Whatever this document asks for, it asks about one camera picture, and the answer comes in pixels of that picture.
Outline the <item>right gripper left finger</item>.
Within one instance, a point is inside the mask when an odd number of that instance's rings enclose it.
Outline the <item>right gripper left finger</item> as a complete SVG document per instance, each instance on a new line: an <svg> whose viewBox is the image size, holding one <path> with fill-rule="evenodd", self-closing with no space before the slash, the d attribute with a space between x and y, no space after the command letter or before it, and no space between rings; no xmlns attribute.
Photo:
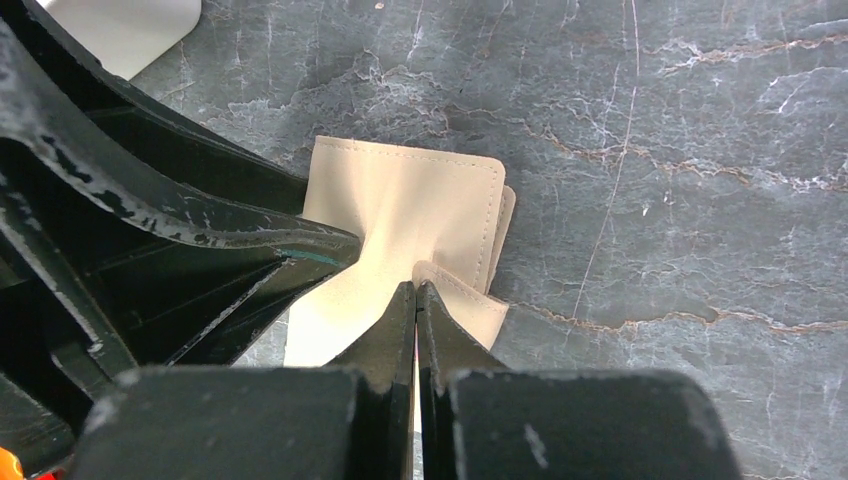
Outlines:
<svg viewBox="0 0 848 480"><path fill-rule="evenodd" d="M416 291L314 368L148 367L85 423L73 479L409 479Z"/></svg>

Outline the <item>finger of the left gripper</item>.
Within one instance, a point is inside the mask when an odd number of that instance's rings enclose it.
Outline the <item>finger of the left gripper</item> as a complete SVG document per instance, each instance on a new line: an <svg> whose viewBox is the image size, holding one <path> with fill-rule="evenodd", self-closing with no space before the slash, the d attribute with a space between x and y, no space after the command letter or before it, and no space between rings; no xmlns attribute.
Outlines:
<svg viewBox="0 0 848 480"><path fill-rule="evenodd" d="M360 251L351 233L207 194L140 161L58 89L3 20L1 204L30 214L33 203L77 199L140 233L127 268L140 308L140 363L130 369L232 362Z"/></svg>
<svg viewBox="0 0 848 480"><path fill-rule="evenodd" d="M58 89L140 161L210 195L286 214L302 212L305 179L107 72L37 2L3 0L1 17Z"/></svg>

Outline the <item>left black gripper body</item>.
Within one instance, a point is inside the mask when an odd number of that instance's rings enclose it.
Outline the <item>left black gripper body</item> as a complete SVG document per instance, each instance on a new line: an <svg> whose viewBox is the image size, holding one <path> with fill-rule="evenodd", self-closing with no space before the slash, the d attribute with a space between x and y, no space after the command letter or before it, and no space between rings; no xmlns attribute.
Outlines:
<svg viewBox="0 0 848 480"><path fill-rule="evenodd" d="M62 467L85 416L140 363L138 230L86 199L1 204L1 447L26 477Z"/></svg>

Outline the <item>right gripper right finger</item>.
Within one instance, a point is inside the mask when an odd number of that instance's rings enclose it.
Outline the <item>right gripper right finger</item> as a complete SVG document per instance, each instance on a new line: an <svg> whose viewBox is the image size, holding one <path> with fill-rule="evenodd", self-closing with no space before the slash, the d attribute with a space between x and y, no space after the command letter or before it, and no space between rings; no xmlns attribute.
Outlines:
<svg viewBox="0 0 848 480"><path fill-rule="evenodd" d="M428 479L738 479L713 402L670 370L514 370L417 290Z"/></svg>

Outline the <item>white rectangular tray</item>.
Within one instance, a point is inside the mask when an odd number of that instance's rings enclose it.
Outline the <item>white rectangular tray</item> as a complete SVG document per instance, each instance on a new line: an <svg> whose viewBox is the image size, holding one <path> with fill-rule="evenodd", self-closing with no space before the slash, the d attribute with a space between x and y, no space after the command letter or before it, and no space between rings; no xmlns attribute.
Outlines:
<svg viewBox="0 0 848 480"><path fill-rule="evenodd" d="M201 0L44 0L40 3L108 72L130 80L198 24Z"/></svg>

